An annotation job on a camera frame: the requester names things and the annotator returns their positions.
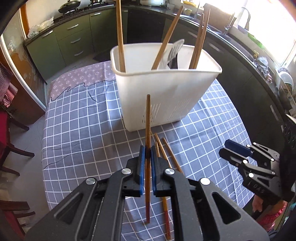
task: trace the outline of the red chair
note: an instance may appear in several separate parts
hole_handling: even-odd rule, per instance
[[[34,157],[35,154],[32,152],[27,152],[27,151],[18,149],[13,144],[10,143],[10,134],[9,134],[9,123],[10,122],[22,129],[24,129],[25,131],[28,131],[29,127],[16,121],[12,117],[10,117],[10,115],[6,111],[0,109],[0,170],[19,176],[20,174],[18,172],[3,166],[3,163],[4,163],[5,159],[7,158],[9,152],[12,151],[17,154],[20,154],[23,156],[30,156],[30,157]]]
[[[35,212],[30,213],[18,213],[15,214],[13,211],[24,211],[29,210],[30,207],[27,202],[12,202],[12,201],[2,201],[0,200],[0,210],[3,211],[6,220],[12,229],[19,235],[20,238],[24,239],[25,232],[23,226],[27,224],[20,224],[17,220],[18,218],[24,218],[34,215]]]

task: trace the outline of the wooden chopstick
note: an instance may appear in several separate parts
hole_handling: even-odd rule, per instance
[[[205,21],[204,21],[204,26],[203,26],[203,28],[202,28],[202,35],[201,35],[201,37],[200,37],[200,44],[199,44],[199,48],[198,48],[198,50],[197,50],[197,56],[196,56],[196,59],[195,59],[194,65],[193,65],[193,67],[192,67],[193,69],[196,69],[197,64],[198,64],[198,61],[199,61],[199,59],[200,59],[200,54],[201,54],[201,52],[202,52],[203,43],[204,43],[204,41],[205,41],[205,34],[207,33],[207,24],[208,24],[208,22],[209,22],[209,18],[210,18],[210,11],[211,11],[211,9],[209,9],[209,11],[206,12],[206,13],[205,13],[205,16],[204,16],[204,19],[205,19]]]
[[[121,1],[116,1],[116,24],[117,24],[117,42],[119,54],[119,67],[121,72],[126,71],[123,49],[122,19],[121,19]]]
[[[150,115],[151,115],[151,100],[150,95],[147,95],[146,100],[146,139],[145,139],[145,208],[146,208],[146,223],[150,223],[150,177],[151,177],[151,163],[150,163],[150,148],[151,148],[151,129],[150,129]]]
[[[155,149],[156,149],[156,155],[160,157],[157,141],[155,142]],[[167,240],[170,240],[171,236],[170,236],[170,221],[169,221],[169,215],[168,215],[168,203],[167,203],[166,197],[162,197],[162,199],[163,199],[163,211],[165,214],[166,238]]]
[[[168,156],[166,155],[165,150],[163,149],[163,145],[161,144],[160,139],[159,139],[157,133],[155,133],[155,137],[156,137],[156,140],[157,140],[157,142],[158,142],[158,146],[159,146],[159,148],[160,148],[160,151],[161,151],[161,153],[162,153],[162,155],[163,155],[163,158],[166,159],[166,160],[168,161],[168,164],[169,164],[170,168],[172,168],[172,166],[171,166],[171,164],[170,164],[170,161],[168,160]]]
[[[167,148],[168,148],[168,152],[169,152],[170,155],[172,156],[172,159],[173,159],[173,161],[174,161],[175,166],[177,167],[177,170],[178,170],[179,172],[183,173],[183,171],[182,171],[182,169],[181,169],[181,167],[180,167],[180,165],[179,165],[177,159],[175,158],[175,155],[174,155],[174,153],[173,153],[173,151],[172,151],[172,149],[171,149],[169,143],[166,141],[165,138],[163,138],[163,141],[164,141],[164,143],[166,144],[166,146],[167,146]]]
[[[202,13],[202,18],[200,20],[200,25],[198,27],[197,37],[196,37],[195,46],[194,46],[194,50],[193,50],[193,53],[192,53],[189,69],[193,69],[193,65],[194,65],[194,62],[196,60],[197,50],[198,50],[198,47],[199,47],[199,44],[200,44],[200,37],[202,35],[203,19],[204,19],[204,14]]]
[[[170,40],[170,38],[171,38],[171,36],[172,36],[172,34],[173,34],[173,31],[174,31],[174,29],[175,29],[175,27],[176,27],[176,25],[177,25],[177,22],[178,22],[178,20],[179,20],[179,18],[180,18],[180,14],[181,14],[182,11],[183,11],[183,8],[184,8],[183,5],[179,8],[179,11],[178,11],[177,15],[175,16],[175,18],[174,18],[172,24],[170,25],[170,27],[169,27],[169,29],[168,29],[168,32],[167,32],[167,34],[165,35],[165,38],[163,39],[163,43],[162,43],[162,45],[161,45],[161,47],[160,47],[160,49],[159,49],[159,51],[158,51],[158,54],[157,54],[157,56],[156,56],[156,59],[154,60],[154,63],[153,63],[153,65],[152,65],[151,70],[153,70],[153,69],[157,69],[157,67],[158,67],[158,65],[159,65],[159,63],[160,63],[160,61],[161,61],[161,58],[163,57],[163,53],[164,53],[164,51],[165,51],[165,48],[166,48],[166,46],[167,46],[167,44],[168,44],[168,42],[169,42],[169,40]]]

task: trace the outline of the red checkered cloth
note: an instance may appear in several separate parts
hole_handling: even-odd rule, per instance
[[[278,211],[276,214],[266,215],[261,219],[258,223],[267,231],[269,232],[275,225],[275,220],[285,211],[287,204],[283,206],[283,208]]]
[[[10,83],[13,74],[0,62],[0,103],[8,108],[17,93],[17,88]]]

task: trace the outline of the drawer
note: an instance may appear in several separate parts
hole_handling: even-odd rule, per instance
[[[88,14],[81,16],[79,18],[75,18],[55,27],[54,32],[57,37],[57,40],[59,41],[67,36],[70,36],[86,28],[90,28]]]
[[[58,44],[66,65],[94,52],[90,28],[63,38]]]

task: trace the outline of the tablecloth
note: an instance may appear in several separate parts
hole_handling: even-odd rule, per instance
[[[42,163],[50,209],[87,177],[104,179],[124,168],[145,143],[145,130],[129,132],[124,128],[116,80],[87,87],[80,84],[65,91],[48,103],[45,117]],[[251,199],[252,193],[242,186],[237,169],[218,155],[227,139],[244,145],[250,140],[217,80],[185,118],[152,127],[152,132],[167,139],[188,178],[209,178],[240,207]],[[169,198],[168,205],[173,230]],[[162,200],[152,191],[150,224],[144,223],[144,195],[127,197],[124,210],[122,240],[165,240]]]

